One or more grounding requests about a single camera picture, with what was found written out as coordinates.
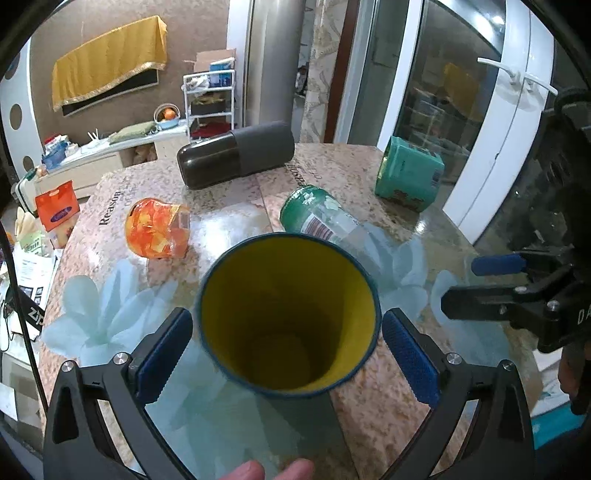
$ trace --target blue gripper pad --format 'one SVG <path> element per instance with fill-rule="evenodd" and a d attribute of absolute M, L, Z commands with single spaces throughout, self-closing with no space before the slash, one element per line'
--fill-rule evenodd
<path fill-rule="evenodd" d="M 191 313 L 177 307 L 155 333 L 146 335 L 139 343 L 128 370 L 139 403 L 146 405 L 158 400 L 192 334 Z"/>
<path fill-rule="evenodd" d="M 478 277 L 484 275 L 509 275 L 525 270 L 527 262 L 520 254 L 491 255 L 472 260 L 472 273 Z"/>
<path fill-rule="evenodd" d="M 384 314 L 382 335 L 417 400 L 431 408 L 437 407 L 440 399 L 437 370 L 391 310 Z"/>

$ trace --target orange candy jar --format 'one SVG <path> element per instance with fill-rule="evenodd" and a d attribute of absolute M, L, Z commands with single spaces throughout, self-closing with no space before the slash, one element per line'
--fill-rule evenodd
<path fill-rule="evenodd" d="M 183 258 L 189 245 L 189 209 L 155 198 L 136 202 L 125 220 L 129 249 L 145 258 Z"/>

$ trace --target orange snack bag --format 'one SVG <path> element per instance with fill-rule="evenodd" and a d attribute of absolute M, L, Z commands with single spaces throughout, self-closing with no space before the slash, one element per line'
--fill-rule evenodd
<path fill-rule="evenodd" d="M 35 197 L 39 220 L 54 248 L 64 248 L 78 217 L 80 205 L 72 181 Z"/>

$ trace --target brown thermos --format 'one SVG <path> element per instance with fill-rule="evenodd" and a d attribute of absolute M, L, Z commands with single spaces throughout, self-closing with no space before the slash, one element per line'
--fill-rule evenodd
<path fill-rule="evenodd" d="M 177 161 L 185 185 L 197 190 L 279 167 L 293 158 L 294 150 L 290 126 L 272 122 L 185 145 Z"/>

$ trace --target white shelf rack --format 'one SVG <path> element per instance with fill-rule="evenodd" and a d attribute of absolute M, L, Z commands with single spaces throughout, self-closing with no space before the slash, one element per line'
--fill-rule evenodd
<path fill-rule="evenodd" d="M 212 76 L 212 75 L 221 75 L 223 73 L 230 73 L 232 74 L 232 84 L 230 86 L 227 87 L 210 87 L 210 88 L 206 88 L 203 90 L 191 90 L 189 89 L 189 82 L 197 77 L 203 76 L 203 75 L 207 75 L 207 76 Z M 184 103 L 185 103 L 185 118 L 187 119 L 187 136 L 189 138 L 189 141 L 191 141 L 191 132 L 190 132 L 190 128 L 191 128 L 191 123 L 193 122 L 193 120 L 195 119 L 200 119 L 200 118 L 212 118 L 215 116 L 229 116 L 231 117 L 230 119 L 230 128 L 232 130 L 234 130 L 234 114 L 235 114 L 235 93 L 236 93 L 236 70 L 234 69 L 229 69 L 229 70 L 217 70 L 217 71 L 213 71 L 213 72 L 198 72 L 198 73 L 192 73 L 190 75 L 184 75 L 183 76 L 183 93 L 184 93 Z M 191 114 L 191 102 L 189 101 L 189 95 L 194 95 L 195 93 L 207 93 L 207 92 L 231 92 L 230 96 L 230 111 L 229 112 L 216 112 L 216 113 L 206 113 L 204 115 L 192 115 Z"/>

